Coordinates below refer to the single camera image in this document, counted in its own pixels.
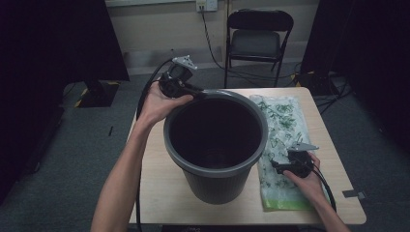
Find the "wooden tabletop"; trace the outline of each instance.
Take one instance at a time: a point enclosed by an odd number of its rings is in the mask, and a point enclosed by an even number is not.
[[[337,213],[346,224],[363,224],[366,215],[357,197],[345,198],[352,185],[326,130],[313,98],[306,88],[230,89],[246,97],[294,96],[299,98],[312,144],[321,160],[321,171],[337,203]],[[233,201],[211,205],[196,198],[182,169],[165,150],[163,121],[151,131],[142,164],[140,206],[142,223],[158,224],[314,224],[320,218],[314,211],[264,212],[256,165],[251,169],[242,193]],[[135,208],[130,223],[135,223]]]

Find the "wall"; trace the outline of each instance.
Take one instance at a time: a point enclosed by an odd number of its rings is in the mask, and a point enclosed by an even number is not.
[[[227,1],[219,1],[217,12],[205,14],[209,38],[218,62],[222,61],[224,51]],[[318,2],[230,0],[229,8],[230,12],[242,8],[263,8],[290,13],[295,25],[284,62],[298,62],[302,61]],[[108,8],[108,12],[129,71],[137,69],[144,73],[141,68],[155,67],[168,57],[186,54],[191,55],[199,68],[212,64],[202,16],[195,11],[194,1]]]

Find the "trash bin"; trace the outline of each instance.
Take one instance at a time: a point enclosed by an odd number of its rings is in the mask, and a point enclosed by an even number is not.
[[[248,98],[222,90],[204,93],[168,115],[165,147],[196,197],[223,204],[242,192],[265,150],[268,126]]]

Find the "electrical socket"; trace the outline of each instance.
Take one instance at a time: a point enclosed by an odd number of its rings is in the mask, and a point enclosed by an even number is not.
[[[218,10],[218,0],[196,0],[196,11],[216,12]]]

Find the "person's left hand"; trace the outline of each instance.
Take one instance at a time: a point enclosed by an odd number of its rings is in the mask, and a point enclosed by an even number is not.
[[[150,87],[139,118],[143,118],[151,125],[154,125],[164,119],[173,108],[190,102],[192,99],[193,96],[191,95],[171,99],[162,93],[159,83],[154,82]]]

